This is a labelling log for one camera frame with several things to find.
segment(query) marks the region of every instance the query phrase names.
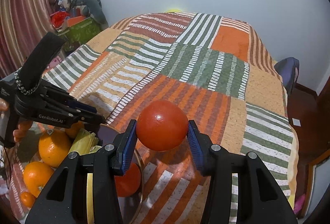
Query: curtain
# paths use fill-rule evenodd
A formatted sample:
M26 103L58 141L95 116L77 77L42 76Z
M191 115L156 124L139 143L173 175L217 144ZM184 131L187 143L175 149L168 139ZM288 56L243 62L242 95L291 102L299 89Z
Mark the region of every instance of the curtain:
M54 31L57 0L0 0L0 77L17 70L40 39Z

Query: orange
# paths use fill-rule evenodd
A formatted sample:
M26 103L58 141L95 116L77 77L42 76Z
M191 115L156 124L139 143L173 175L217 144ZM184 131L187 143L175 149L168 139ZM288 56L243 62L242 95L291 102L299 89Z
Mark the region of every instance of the orange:
M118 197L128 197L136 193L141 183L141 172L137 164L131 166L123 176L115 176L116 191Z
M53 173L54 170L47 164L33 161L25 167L23 180L29 192L34 197L38 197Z
M181 144L188 132L188 118L175 104L157 100L145 107L136 123L136 135L147 148L171 150Z
M75 137L77 136L77 134L81 128L84 128L84 123L81 121L78 121L78 122L72 124L69 129L66 128L65 132L70 138L75 139Z
M45 131L39 139L39 154L45 164L57 168L71 148L65 132L58 129Z
M24 204L26 207L31 208L34 204L36 197L34 197L31 193L24 191L19 196L22 204Z

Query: brown floor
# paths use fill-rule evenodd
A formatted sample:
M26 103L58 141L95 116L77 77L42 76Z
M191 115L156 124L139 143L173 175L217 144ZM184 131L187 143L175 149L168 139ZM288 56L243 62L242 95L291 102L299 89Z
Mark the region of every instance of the brown floor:
M299 162L296 198L306 193L307 165L330 148L330 115L322 112L314 97L294 89L288 98L288 117L297 132L299 141ZM301 127L294 126L291 119L299 119Z

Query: metal screw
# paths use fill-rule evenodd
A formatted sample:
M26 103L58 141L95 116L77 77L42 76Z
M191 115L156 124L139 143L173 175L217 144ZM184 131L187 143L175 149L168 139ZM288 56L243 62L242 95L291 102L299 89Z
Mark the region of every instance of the metal screw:
M214 151L219 151L221 149L221 147L218 144L213 144L211 146L211 149L214 150Z
M255 152L249 152L248 154L247 154L251 159L255 159L255 158L257 158L257 154L255 153Z
M111 151L111 150L114 149L114 145L113 144L108 144L108 145L105 145L104 148L105 148L106 151Z
M74 159L77 157L77 152L73 151L68 154L69 159Z

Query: human hand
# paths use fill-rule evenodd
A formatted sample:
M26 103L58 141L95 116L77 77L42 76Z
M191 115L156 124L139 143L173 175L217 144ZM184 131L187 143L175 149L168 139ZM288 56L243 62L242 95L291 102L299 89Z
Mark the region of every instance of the human hand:
M0 112L7 111L9 109L9 104L0 98ZM13 131L14 141L20 142L23 137L25 137L26 132L31 128L33 121L23 121L17 126L17 129Z

